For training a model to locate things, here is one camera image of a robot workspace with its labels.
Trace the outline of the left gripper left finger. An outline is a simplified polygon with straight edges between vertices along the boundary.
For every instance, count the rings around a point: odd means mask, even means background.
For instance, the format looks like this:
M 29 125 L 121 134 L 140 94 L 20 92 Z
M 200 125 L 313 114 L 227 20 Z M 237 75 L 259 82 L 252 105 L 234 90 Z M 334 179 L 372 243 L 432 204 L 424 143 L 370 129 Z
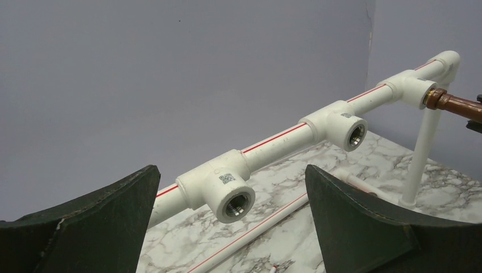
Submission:
M 135 272 L 160 182 L 148 165 L 63 204 L 1 222 L 2 272 Z

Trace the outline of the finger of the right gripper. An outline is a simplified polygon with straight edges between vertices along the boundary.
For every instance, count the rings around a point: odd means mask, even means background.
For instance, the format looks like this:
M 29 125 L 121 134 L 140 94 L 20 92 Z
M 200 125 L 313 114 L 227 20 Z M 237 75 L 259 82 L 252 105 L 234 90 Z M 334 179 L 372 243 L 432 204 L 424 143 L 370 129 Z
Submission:
M 467 125 L 466 128 L 481 134 L 481 94 L 476 97 L 477 103 L 467 106 Z

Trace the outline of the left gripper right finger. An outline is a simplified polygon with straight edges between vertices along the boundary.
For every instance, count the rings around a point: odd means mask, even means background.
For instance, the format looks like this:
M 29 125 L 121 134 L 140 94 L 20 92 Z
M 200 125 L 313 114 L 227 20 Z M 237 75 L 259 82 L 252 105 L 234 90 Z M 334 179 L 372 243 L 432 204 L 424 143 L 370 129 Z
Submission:
M 481 225 L 414 212 L 309 164 L 305 185 L 327 272 L 480 272 Z

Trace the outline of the brown water faucet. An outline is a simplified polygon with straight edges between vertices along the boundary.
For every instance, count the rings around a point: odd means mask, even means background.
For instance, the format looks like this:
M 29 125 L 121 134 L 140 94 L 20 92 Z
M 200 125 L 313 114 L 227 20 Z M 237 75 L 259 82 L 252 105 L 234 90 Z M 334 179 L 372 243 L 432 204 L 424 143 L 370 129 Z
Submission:
M 481 123 L 481 102 L 453 96 L 442 88 L 430 90 L 425 95 L 423 104 L 431 110 L 449 111 L 470 121 Z

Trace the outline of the white PVC pipe frame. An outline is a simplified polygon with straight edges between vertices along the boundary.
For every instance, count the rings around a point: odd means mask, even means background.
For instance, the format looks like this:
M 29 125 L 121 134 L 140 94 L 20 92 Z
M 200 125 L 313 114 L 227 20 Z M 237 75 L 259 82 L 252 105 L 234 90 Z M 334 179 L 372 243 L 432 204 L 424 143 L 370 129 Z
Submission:
M 424 96 L 448 88 L 460 64 L 444 51 L 295 126 L 227 151 L 180 175 L 156 196 L 137 272 L 324 272 L 305 185 L 316 164 L 357 189 L 416 212 L 440 120 Z M 368 131 L 363 114 L 402 102 L 423 111 L 413 152 Z

